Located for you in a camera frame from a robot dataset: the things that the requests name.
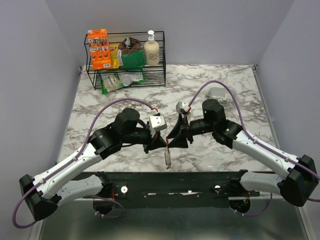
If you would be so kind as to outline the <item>red carabiner keyring with chain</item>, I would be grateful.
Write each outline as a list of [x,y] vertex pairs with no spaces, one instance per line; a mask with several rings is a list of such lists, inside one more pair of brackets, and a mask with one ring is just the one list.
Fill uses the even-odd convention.
[[171,152],[169,149],[169,139],[166,137],[166,147],[165,147],[165,152],[164,152],[164,160],[165,160],[165,166],[166,169],[168,170],[171,167]]

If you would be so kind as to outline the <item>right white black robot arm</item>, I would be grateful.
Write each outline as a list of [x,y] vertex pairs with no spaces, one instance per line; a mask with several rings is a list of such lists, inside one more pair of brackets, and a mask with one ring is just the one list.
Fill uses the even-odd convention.
[[282,196],[288,203],[302,207],[319,184],[314,160],[281,151],[256,136],[225,115],[224,107],[215,99],[202,103],[203,118],[189,121],[191,107],[176,104],[178,121],[169,133],[169,148],[188,148],[194,136],[211,133],[215,141],[240,151],[262,163],[272,174],[244,171],[230,183],[230,191],[241,196],[247,191],[262,191]]

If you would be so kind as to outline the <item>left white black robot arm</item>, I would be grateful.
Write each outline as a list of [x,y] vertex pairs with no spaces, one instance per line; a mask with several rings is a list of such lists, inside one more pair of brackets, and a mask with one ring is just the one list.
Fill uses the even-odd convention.
[[54,167],[36,176],[22,176],[19,179],[22,199],[33,219],[47,218],[67,201],[90,195],[107,197],[111,182],[104,173],[83,180],[74,178],[120,151],[123,144],[142,145],[145,153],[166,146],[161,131],[167,128],[167,123],[160,113],[151,115],[144,127],[138,127],[139,123],[139,112],[125,108],[112,123],[95,130],[78,150]]

